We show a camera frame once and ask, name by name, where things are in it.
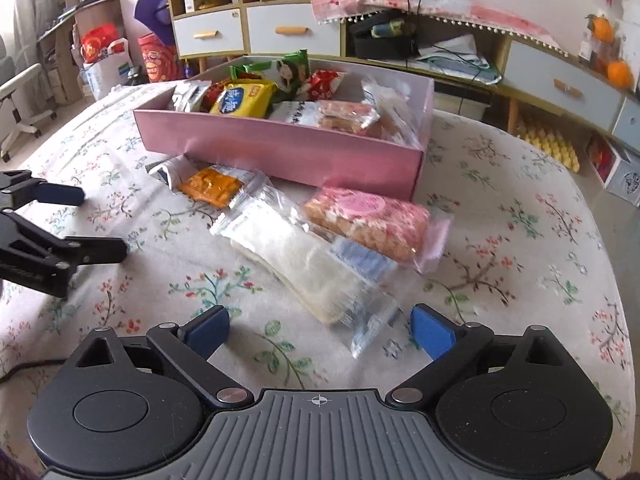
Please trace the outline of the orange white snack packet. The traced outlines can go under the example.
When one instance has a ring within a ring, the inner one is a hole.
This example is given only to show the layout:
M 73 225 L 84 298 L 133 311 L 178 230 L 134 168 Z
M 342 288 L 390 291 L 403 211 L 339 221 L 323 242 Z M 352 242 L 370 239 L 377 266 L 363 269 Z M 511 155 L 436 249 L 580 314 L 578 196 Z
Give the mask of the orange white snack packet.
M 167 105 L 168 110 L 181 113 L 197 112 L 211 85 L 210 80 L 179 81 Z

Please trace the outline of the white rice cracker pack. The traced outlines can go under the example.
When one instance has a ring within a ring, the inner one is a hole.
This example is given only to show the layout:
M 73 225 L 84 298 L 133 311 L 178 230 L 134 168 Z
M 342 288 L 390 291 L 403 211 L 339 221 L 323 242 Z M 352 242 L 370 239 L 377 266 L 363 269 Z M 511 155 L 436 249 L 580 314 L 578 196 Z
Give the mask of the white rice cracker pack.
M 364 102 L 372 105 L 380 116 L 381 138 L 408 148 L 422 148 L 419 123 L 405 97 L 371 77 L 363 78 L 361 87 Z
M 394 260 L 312 223 L 264 176 L 232 198 L 210 232 L 264 266 L 355 359 L 399 309 L 386 289 Z

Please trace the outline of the white monkey biscuit pack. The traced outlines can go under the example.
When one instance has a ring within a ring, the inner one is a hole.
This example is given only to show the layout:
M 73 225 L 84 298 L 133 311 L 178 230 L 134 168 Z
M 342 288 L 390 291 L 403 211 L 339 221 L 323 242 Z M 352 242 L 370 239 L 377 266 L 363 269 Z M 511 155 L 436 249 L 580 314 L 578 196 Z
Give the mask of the white monkey biscuit pack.
M 320 107 L 312 101 L 282 101 L 273 107 L 269 119 L 291 125 L 318 127 Z

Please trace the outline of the green snack bag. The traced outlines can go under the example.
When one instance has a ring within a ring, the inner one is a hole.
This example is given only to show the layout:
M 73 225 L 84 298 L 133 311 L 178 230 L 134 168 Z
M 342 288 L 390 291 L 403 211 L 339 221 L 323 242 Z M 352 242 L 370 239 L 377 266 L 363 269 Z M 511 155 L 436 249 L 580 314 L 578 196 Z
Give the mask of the green snack bag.
M 310 73 L 306 50 L 298 50 L 273 58 L 232 65 L 232 79 L 248 79 L 256 76 L 274 82 L 278 90 L 272 98 L 273 103 L 291 101 Z

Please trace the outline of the brown cracker stack pack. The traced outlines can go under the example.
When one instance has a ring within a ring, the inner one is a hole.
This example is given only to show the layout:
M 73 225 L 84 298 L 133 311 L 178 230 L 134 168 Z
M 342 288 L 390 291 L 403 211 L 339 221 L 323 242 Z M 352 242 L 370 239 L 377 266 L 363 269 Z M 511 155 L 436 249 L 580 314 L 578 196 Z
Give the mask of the brown cracker stack pack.
M 303 210 L 318 226 L 421 274 L 437 268 L 452 225 L 438 208 L 349 188 L 322 188 Z

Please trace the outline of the blue white snack packet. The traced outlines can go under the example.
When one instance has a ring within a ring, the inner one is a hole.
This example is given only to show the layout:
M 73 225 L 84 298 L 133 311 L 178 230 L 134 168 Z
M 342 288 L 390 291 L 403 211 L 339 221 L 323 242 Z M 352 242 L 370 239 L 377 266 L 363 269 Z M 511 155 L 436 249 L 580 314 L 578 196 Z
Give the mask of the blue white snack packet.
M 157 181 L 162 182 L 171 191 L 185 184 L 190 177 L 198 172 L 198 168 L 186 156 L 171 157 L 160 162 L 152 162 L 145 166 L 146 173 Z

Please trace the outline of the yellow egg tray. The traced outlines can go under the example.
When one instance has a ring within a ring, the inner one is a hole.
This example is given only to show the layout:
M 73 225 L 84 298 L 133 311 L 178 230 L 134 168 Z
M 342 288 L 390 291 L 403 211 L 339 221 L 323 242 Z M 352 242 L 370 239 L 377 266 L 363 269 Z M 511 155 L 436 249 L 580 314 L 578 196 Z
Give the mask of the yellow egg tray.
M 518 118 L 515 135 L 524 142 L 533 145 L 565 169 L 575 174 L 580 170 L 580 162 L 574 145 L 560 133 L 558 128 L 543 124 L 531 117 Z

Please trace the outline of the red snack bag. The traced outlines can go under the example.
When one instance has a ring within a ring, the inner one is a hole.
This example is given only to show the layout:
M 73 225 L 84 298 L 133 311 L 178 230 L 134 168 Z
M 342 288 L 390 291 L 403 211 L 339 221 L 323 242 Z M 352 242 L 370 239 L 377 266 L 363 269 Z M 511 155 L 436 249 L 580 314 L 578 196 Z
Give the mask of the red snack bag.
M 218 100 L 218 96 L 224 91 L 226 84 L 222 81 L 214 82 L 205 92 L 202 102 L 201 111 L 209 113 Z

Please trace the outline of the yellow chip bag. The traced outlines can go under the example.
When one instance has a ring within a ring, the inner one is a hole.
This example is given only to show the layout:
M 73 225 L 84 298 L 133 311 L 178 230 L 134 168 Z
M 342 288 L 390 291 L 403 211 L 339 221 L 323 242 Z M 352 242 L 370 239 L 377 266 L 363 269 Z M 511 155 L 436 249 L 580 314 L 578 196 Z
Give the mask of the yellow chip bag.
M 220 116 L 264 118 L 279 87 L 265 79 L 227 82 L 209 113 Z

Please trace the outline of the small red candy packet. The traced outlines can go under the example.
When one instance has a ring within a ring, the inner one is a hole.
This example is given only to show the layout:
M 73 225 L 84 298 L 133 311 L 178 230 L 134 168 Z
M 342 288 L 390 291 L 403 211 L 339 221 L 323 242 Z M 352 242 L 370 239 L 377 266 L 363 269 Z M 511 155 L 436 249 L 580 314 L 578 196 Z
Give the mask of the small red candy packet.
M 300 86 L 297 96 L 303 101 L 332 100 L 345 77 L 339 70 L 315 70 Z

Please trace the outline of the pink cardboard box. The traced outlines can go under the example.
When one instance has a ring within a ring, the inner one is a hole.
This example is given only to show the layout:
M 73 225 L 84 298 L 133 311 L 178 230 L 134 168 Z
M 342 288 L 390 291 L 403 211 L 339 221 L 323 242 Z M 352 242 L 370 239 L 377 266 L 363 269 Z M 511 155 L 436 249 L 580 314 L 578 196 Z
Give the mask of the pink cardboard box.
M 392 141 L 271 119 L 229 117 L 170 110 L 170 91 L 134 110 L 144 147 L 167 156 L 189 155 L 203 162 L 260 170 L 270 177 L 311 186 L 339 186 L 411 200 L 420 181 L 431 137 L 434 81 L 427 76 L 374 65 L 314 58 L 314 70 L 338 70 L 346 77 L 340 101 L 360 102 L 361 81 L 370 77 L 398 91 L 418 122 L 414 148 Z

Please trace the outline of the wooden TV cabinet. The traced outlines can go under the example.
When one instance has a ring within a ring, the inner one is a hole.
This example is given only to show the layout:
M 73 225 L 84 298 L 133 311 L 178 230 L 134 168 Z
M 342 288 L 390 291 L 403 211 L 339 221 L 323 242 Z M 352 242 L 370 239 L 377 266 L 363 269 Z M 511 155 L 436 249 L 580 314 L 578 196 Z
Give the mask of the wooden TV cabinet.
M 320 23 L 310 0 L 168 0 L 180 58 L 283 54 L 378 64 L 567 115 L 636 150 L 639 103 L 567 57 L 483 27 L 383 10 Z

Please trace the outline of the orange yellow snack packet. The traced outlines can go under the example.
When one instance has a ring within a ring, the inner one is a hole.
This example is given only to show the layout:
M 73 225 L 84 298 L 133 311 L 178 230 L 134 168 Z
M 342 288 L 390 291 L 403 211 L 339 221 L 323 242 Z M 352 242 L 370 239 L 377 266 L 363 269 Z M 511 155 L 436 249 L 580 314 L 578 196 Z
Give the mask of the orange yellow snack packet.
M 197 202 L 224 208 L 258 177 L 254 171 L 214 165 L 186 178 L 177 185 L 177 190 Z

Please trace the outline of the pink round cookie pack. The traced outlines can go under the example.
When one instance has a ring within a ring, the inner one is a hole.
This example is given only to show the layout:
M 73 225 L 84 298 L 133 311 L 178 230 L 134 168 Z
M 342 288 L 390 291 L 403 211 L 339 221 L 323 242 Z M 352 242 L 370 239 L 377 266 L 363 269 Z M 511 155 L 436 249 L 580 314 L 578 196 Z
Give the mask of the pink round cookie pack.
M 321 128 L 367 138 L 382 136 L 380 114 L 371 104 L 329 100 L 317 104 Z

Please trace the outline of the red lantern bag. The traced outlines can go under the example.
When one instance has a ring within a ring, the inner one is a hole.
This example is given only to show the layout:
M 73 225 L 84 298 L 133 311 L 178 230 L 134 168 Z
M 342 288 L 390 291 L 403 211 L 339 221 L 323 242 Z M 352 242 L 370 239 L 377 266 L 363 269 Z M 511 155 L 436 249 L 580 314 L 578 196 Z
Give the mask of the red lantern bag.
M 175 46 L 166 46 L 150 32 L 138 39 L 143 67 L 151 82 L 179 80 L 183 71 Z

